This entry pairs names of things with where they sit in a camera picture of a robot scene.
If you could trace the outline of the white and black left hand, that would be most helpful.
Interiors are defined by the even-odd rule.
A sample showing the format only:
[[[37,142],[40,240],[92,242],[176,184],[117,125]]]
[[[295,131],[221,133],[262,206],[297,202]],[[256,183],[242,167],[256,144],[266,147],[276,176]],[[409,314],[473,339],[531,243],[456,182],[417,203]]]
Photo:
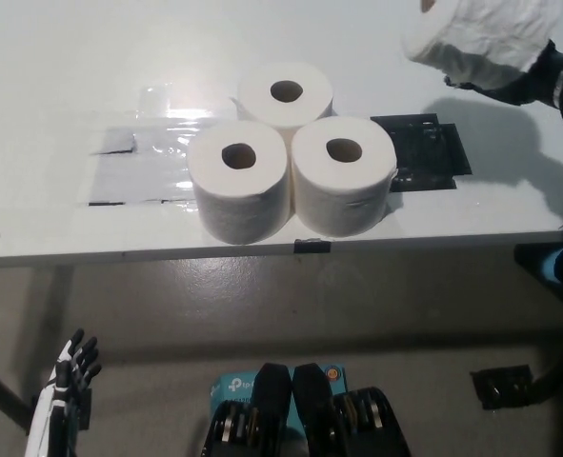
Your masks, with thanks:
[[[78,329],[59,353],[30,423],[26,457],[71,457],[78,433],[90,427],[92,379],[101,371],[97,338]]]

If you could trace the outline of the black and white right hand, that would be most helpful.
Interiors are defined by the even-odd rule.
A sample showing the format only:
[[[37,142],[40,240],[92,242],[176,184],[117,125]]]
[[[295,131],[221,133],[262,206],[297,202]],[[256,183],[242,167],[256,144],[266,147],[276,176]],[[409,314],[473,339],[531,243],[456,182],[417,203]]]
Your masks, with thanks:
[[[447,86],[472,90],[495,101],[513,106],[541,102],[555,108],[553,91],[563,65],[563,53],[556,49],[550,40],[531,69],[508,86],[500,89],[482,89],[472,83],[454,83],[449,76],[444,77]]]

